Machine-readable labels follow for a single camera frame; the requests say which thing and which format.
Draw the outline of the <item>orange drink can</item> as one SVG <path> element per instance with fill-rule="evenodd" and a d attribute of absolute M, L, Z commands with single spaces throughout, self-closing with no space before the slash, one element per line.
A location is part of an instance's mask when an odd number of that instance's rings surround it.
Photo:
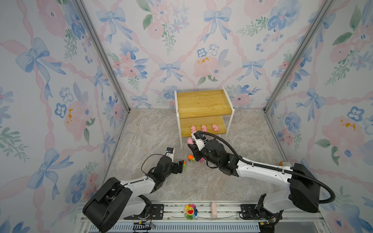
<path fill-rule="evenodd" d="M 289 162 L 289 161 L 280 161 L 279 162 L 279 166 L 282 166 L 282 167 L 292 167 L 292 163 Z"/>

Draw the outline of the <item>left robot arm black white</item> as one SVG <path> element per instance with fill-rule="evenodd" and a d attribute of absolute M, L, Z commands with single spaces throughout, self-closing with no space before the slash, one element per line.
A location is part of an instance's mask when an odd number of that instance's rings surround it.
<path fill-rule="evenodd" d="M 151 216 L 152 202 L 145 196 L 162 187 L 171 174 L 183 172 L 184 161 L 173 161 L 173 156 L 161 156 L 156 167 L 143 177 L 120 181 L 109 178 L 83 207 L 83 215 L 93 223 L 100 233 L 108 232 L 118 220 L 137 216 Z"/>

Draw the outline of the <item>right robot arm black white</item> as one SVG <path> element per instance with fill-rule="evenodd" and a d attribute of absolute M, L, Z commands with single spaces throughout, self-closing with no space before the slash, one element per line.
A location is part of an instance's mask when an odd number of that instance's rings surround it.
<path fill-rule="evenodd" d="M 243 219 L 281 219 L 284 210 L 298 208 L 308 213 L 316 213 L 319 210 L 320 186 L 315 183 L 315 177 L 302 165 L 272 166 L 256 163 L 247 158 L 237 157 L 228 153 L 223 144 L 217 139 L 187 140 L 197 161 L 205 159 L 213 168 L 219 169 L 225 175 L 254 178 L 272 183 L 281 188 L 272 194 L 262 194 L 258 203 L 251 207 L 243 207 L 241 216 Z"/>

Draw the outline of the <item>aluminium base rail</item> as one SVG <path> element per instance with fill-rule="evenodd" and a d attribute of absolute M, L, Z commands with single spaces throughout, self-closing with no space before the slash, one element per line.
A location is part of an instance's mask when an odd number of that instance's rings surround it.
<path fill-rule="evenodd" d="M 290 209 L 280 220 L 243 219 L 241 209 L 251 202 L 215 202 L 217 217 L 211 216 L 212 202 L 153 202 L 151 216 L 139 219 L 126 217 L 109 230 L 110 233 L 330 233 L 321 213 L 307 213 Z M 186 219 L 183 213 L 188 204 L 196 205 L 196 219 Z"/>

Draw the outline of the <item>pink rectangular block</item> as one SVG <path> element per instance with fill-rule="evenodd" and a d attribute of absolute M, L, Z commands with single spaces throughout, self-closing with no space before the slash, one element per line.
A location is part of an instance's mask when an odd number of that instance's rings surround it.
<path fill-rule="evenodd" d="M 217 217 L 217 205 L 216 205 L 216 203 L 211 204 L 211 216 L 213 218 Z"/>

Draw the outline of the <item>wooden two-tier shelf white frame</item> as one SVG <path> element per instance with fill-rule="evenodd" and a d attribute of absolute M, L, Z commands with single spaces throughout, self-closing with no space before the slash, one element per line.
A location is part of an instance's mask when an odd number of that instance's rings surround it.
<path fill-rule="evenodd" d="M 198 92 L 175 91 L 174 95 L 181 148 L 183 138 L 191 137 L 192 125 L 201 130 L 204 124 L 208 133 L 228 135 L 235 109 L 225 88 Z M 218 125 L 218 132 L 213 131 L 212 124 Z"/>

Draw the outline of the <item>rainbow smiling flower toy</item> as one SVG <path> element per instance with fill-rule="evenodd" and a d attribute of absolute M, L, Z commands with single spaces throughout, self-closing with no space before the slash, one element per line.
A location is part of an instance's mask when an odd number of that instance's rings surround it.
<path fill-rule="evenodd" d="M 183 213 L 186 219 L 193 220 L 197 218 L 198 209 L 196 205 L 188 204 L 184 207 Z"/>

